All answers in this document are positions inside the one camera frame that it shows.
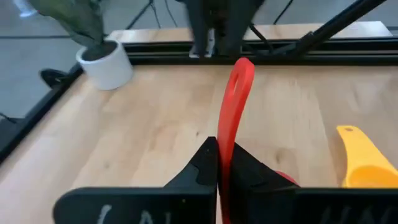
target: red object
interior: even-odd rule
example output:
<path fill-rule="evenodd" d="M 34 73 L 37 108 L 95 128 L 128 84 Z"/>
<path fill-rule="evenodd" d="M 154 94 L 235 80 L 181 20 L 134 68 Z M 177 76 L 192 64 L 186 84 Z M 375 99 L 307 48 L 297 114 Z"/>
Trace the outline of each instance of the red object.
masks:
<path fill-rule="evenodd" d="M 221 157 L 221 210 L 224 224 L 230 224 L 228 192 L 235 137 L 253 79 L 254 65 L 249 59 L 240 58 L 229 76 L 218 119 L 217 141 Z"/>

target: green leaf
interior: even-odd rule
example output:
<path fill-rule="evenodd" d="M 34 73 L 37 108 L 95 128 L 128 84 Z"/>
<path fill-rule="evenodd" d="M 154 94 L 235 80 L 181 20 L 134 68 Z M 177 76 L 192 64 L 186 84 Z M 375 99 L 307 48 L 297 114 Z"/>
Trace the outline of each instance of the green leaf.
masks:
<path fill-rule="evenodd" d="M 104 22 L 95 0 L 29 0 L 42 15 L 56 19 L 71 38 L 84 46 L 103 43 Z"/>

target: potted plant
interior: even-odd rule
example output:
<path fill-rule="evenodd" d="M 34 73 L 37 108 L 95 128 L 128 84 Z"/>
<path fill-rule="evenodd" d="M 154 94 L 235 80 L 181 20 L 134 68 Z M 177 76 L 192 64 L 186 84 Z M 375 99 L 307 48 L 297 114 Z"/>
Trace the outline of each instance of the potted plant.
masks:
<path fill-rule="evenodd" d="M 98 1 L 29 0 L 44 16 L 56 19 L 71 38 L 84 47 L 76 59 L 100 90 L 115 89 L 130 80 L 132 66 L 122 44 L 104 40 L 104 22 Z"/>

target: wooden tabletop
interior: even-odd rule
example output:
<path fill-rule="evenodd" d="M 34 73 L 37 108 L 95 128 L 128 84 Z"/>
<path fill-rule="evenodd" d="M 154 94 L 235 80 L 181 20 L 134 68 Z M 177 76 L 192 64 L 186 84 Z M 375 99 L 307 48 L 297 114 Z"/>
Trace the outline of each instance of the wooden tabletop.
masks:
<path fill-rule="evenodd" d="M 263 26 L 297 38 L 318 25 Z M 117 31 L 124 42 L 189 39 L 187 30 Z M 391 35 L 355 23 L 342 37 Z M 52 223 L 52 207 L 82 186 L 163 186 L 208 136 L 232 66 L 135 66 L 114 91 L 82 75 L 0 167 L 1 223 Z M 301 186 L 338 187 L 339 124 L 361 128 L 398 166 L 397 67 L 256 66 L 236 142 Z"/>

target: yellow object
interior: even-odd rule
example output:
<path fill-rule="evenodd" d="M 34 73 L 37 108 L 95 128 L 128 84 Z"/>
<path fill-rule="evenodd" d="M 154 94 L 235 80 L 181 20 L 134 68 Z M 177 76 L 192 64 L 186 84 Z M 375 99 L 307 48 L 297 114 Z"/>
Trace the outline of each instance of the yellow object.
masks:
<path fill-rule="evenodd" d="M 337 126 L 337 131 L 347 153 L 347 173 L 343 187 L 398 187 L 398 171 L 359 128 Z"/>

